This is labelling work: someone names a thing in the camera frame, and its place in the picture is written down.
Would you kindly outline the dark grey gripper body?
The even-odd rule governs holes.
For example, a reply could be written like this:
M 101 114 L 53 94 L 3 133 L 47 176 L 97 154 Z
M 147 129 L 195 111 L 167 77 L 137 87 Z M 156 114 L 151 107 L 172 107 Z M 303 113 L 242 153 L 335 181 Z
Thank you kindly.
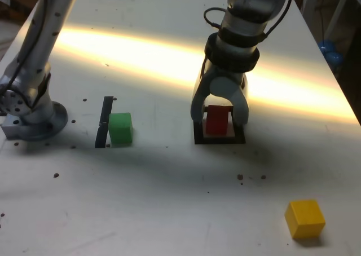
M 221 69 L 216 65 L 213 65 L 208 58 L 204 58 L 202 63 L 200 78 L 208 72 L 214 72 L 216 77 L 222 76 L 227 77 L 230 80 L 238 83 L 241 89 L 246 89 L 248 87 L 248 79 L 245 73 L 234 73 L 227 70 Z

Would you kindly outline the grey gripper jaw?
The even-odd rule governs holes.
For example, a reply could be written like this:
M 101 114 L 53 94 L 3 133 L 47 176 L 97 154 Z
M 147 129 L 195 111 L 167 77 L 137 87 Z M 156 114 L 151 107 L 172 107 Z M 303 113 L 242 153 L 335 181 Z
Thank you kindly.
M 204 114 L 205 99 L 210 95 L 210 83 L 212 79 L 210 76 L 199 77 L 196 81 L 193 90 L 193 97 L 191 101 L 191 118 L 197 123 L 201 123 Z
M 247 80 L 244 75 L 217 77 L 210 84 L 210 93 L 228 100 L 233 106 L 233 120 L 237 125 L 246 125 L 249 119 L 249 105 L 244 90 Z

